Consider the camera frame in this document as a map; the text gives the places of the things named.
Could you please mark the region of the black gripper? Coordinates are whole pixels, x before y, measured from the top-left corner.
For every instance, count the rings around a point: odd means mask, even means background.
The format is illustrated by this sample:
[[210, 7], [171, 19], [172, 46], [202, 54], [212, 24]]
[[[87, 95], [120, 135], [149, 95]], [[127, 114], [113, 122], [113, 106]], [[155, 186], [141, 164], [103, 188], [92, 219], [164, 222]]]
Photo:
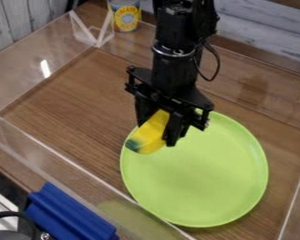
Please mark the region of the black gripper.
[[203, 46], [169, 49], [164, 45], [151, 47], [152, 68], [129, 66], [125, 90], [133, 94], [137, 126], [163, 110], [169, 114], [163, 140], [173, 147], [189, 127], [204, 130], [214, 104], [196, 87], [202, 75], [199, 65]]

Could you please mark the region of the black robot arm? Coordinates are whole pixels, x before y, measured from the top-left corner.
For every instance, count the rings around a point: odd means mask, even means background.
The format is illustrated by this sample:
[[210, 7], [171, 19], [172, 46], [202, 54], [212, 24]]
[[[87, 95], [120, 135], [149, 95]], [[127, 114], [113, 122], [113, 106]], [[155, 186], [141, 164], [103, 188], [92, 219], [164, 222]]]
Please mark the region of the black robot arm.
[[203, 51], [214, 52], [210, 38], [220, 17], [214, 0], [152, 0], [156, 17], [152, 68], [129, 66], [125, 90], [133, 94], [137, 126], [127, 147], [148, 153], [151, 138], [172, 147], [189, 128], [206, 129], [214, 104], [196, 87]]

